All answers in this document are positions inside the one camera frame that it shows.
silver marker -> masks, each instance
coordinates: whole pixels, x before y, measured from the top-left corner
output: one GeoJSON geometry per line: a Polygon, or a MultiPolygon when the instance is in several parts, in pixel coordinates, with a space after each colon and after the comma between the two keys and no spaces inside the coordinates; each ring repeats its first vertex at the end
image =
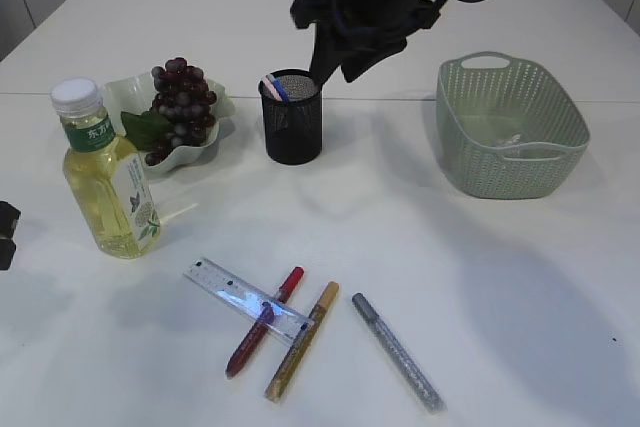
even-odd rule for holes
{"type": "Polygon", "coordinates": [[[371,304],[364,298],[362,294],[356,294],[352,297],[353,305],[367,323],[371,331],[378,338],[384,350],[387,351],[391,360],[396,367],[400,369],[403,377],[409,383],[411,388],[420,398],[430,413],[440,412],[445,409],[444,402],[431,386],[426,377],[420,372],[404,347],[400,344],[396,336],[393,335],[387,324],[380,318],[378,313],[371,307],[371,304]]]}

pen holder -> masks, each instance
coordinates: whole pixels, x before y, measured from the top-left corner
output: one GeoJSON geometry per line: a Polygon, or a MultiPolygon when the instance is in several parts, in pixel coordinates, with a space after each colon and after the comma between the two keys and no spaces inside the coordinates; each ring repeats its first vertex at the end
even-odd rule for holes
{"type": "Polygon", "coordinates": [[[281,164],[307,163],[322,150],[322,90],[304,70],[272,75],[289,100],[277,100],[263,82],[258,85],[267,154],[281,164]]]}

bowl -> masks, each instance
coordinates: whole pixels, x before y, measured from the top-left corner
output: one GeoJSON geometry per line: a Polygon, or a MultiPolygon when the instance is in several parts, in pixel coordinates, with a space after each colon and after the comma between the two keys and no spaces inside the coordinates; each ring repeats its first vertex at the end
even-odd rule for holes
{"type": "MultiPolygon", "coordinates": [[[[156,165],[147,165],[146,162],[143,162],[148,171],[155,174],[166,174],[179,165],[195,162],[205,149],[210,147],[218,138],[220,123],[234,114],[235,107],[233,102],[227,97],[225,88],[213,80],[206,80],[209,85],[209,90],[212,90],[218,96],[216,103],[211,106],[211,113],[216,117],[216,123],[209,130],[207,141],[199,147],[181,145],[175,148],[166,159],[156,165]]],[[[105,84],[104,87],[102,87],[104,106],[109,113],[115,131],[120,135],[126,135],[122,120],[120,119],[120,113],[125,111],[139,115],[148,111],[157,93],[153,86],[151,73],[105,84]]],[[[144,158],[146,152],[141,151],[141,154],[144,158]]]]}

gold marker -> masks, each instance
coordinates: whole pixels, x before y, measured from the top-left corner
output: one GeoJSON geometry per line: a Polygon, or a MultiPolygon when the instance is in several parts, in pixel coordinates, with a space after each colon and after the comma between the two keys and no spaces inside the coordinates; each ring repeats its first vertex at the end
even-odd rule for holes
{"type": "Polygon", "coordinates": [[[289,385],[289,381],[293,377],[298,365],[300,365],[302,357],[309,348],[309,345],[311,345],[313,336],[316,335],[322,319],[324,319],[327,310],[329,310],[333,300],[336,298],[339,288],[340,286],[335,282],[329,282],[322,296],[318,299],[316,305],[313,306],[313,310],[311,310],[309,314],[309,318],[313,320],[313,325],[309,328],[306,328],[306,324],[301,327],[289,352],[287,352],[287,355],[282,360],[280,367],[278,367],[273,379],[271,379],[269,387],[267,387],[264,393],[271,402],[277,402],[280,400],[280,397],[282,397],[282,394],[284,394],[287,385],[289,385]]]}

clear plastic ruler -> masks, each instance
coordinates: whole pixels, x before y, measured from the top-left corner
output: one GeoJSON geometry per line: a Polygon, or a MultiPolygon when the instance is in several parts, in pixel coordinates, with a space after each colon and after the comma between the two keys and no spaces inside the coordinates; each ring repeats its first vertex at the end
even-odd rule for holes
{"type": "Polygon", "coordinates": [[[303,325],[313,320],[299,314],[240,277],[205,257],[196,260],[185,277],[249,318],[266,325],[284,342],[291,345],[303,325]]]}

